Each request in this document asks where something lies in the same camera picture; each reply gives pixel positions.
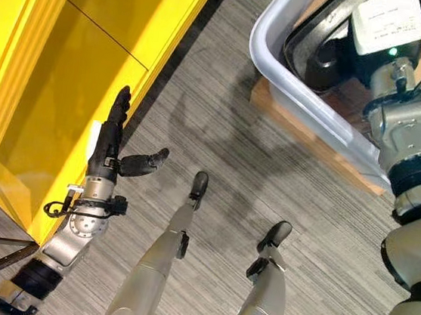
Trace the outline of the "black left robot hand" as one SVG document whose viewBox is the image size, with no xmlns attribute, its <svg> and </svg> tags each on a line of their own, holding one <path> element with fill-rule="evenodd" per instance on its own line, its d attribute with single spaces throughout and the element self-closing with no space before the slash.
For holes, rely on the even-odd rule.
<svg viewBox="0 0 421 315">
<path fill-rule="evenodd" d="M 130 87 L 124 86 L 110 108 L 107 120 L 101 125 L 97 144 L 88 159 L 87 177 L 102 178 L 117 184 L 119 176 L 140 177 L 157 171 L 167 160 L 170 152 L 163 148 L 152 155 L 135 154 L 119 158 L 123 124 L 130 105 Z"/>
</svg>

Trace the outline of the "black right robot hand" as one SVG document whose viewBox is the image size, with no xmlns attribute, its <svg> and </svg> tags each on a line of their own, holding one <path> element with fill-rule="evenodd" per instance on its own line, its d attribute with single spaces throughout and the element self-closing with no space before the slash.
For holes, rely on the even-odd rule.
<svg viewBox="0 0 421 315">
<path fill-rule="evenodd" d="M 343 77 L 370 86 L 372 75 L 388 63 L 406 58 L 413 68 L 421 59 L 419 0 L 366 0 L 350 13 L 346 36 L 327 39 L 317 51 L 335 63 Z"/>
</svg>

